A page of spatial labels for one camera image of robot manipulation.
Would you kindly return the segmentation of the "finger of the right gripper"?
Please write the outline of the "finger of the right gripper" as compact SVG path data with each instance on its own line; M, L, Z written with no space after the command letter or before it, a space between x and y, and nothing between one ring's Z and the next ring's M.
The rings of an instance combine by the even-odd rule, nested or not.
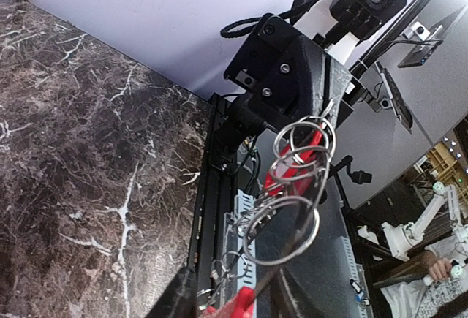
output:
M288 50L291 56L292 84L297 91L289 117L296 121L304 116L324 115L333 127L342 122L341 101L352 75L319 45L301 35Z

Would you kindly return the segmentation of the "large keyring with red sleeve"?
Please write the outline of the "large keyring with red sleeve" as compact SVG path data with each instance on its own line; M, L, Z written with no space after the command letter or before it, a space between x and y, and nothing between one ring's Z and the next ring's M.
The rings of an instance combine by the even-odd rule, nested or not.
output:
M283 208L277 208L274 211L271 211L268 215L264 215L255 226L252 226L252 219L258 213L258 211L263 208L265 205L268 205L271 201L279 199L282 197L290 195L300 195L302 197L312 200L316 192L318 191L317 181L320 176L325 171L329 172L331 169L331 160L336 150L336 132L335 127L332 126L331 122L325 118L324 115L321 116L305 116L299 119L292 124L302 122L302 121L314 121L317 123L326 123L327 128L325 132L330 138L330 147L331 151L329 153L329 159L323 157L319 158L320 168L317 172L314 173L313 178L310 180L310 183L304 189L302 193L298 192L290 186L285 192L276 196L268 196L263 193L263 188L260 190L258 197L254 199L252 205L250 205L246 210L237 209L234 214L229 218L231 224L227 228L227 234L233 235L238 239L238 250L230 251L230 256L233 260L231 263L226 263L224 258L219 260L214 260L212 265L212 274L216 282L216 290L222 291L228 286L230 282L240 281L241 279L246 278L247 271L249 269L255 269L258 266L256 262L252 260L255 258L261 262L270 262L273 260L260 260L256 258L254 254L254 241L261 231L266 227L266 225L274 219L275 216L278 216L279 212L286 207L296 206L299 209L299 212L302 211L304 204L295 204L287 205ZM254 303L252 303L252 298L254 295L254 288L260 282L254 280L251 285L243 286L240 288L231 299L223 300L222 306L215 308L213 303L209 299L207 303L199 306L198 311L200 312L201 317L252 317L254 313Z

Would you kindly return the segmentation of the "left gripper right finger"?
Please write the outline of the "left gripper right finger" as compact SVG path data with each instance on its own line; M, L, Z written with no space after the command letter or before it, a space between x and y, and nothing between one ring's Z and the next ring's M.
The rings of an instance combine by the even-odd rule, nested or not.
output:
M302 211L298 213L295 231L282 249L282 257L270 262L261 262L255 258L252 260L258 265L271 268L254 288L252 303L262 295L275 278L276 274L286 263L304 253L313 243L320 226L320 214L317 210L317 206L322 198L327 180L328 171L325 171L322 176L318 178L318 191L312 200L297 194L275 199L261 208L252 219L252 226L255 226L264 215L268 215L277 208L283 208L287 205L304 204Z

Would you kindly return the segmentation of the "red key tag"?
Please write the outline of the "red key tag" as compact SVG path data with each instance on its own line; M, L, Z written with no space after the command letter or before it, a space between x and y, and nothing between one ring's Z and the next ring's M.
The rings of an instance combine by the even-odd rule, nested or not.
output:
M320 168L319 158L329 159L330 138L326 123L302 121L286 126L273 142L276 159L265 177L263 193L276 196L290 186L302 193Z

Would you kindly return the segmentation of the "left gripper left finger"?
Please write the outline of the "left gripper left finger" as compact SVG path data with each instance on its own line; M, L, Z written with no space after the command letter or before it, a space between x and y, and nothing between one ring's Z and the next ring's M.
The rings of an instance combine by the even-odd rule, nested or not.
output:
M197 277L182 267L165 288L146 318L192 318L197 316Z

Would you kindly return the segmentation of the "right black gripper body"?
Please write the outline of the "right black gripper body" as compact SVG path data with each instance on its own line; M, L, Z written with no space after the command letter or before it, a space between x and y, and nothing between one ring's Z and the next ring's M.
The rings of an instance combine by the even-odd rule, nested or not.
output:
M244 88L255 113L300 113L303 110L296 63L288 53L299 36L288 22L267 13L254 26L224 72Z

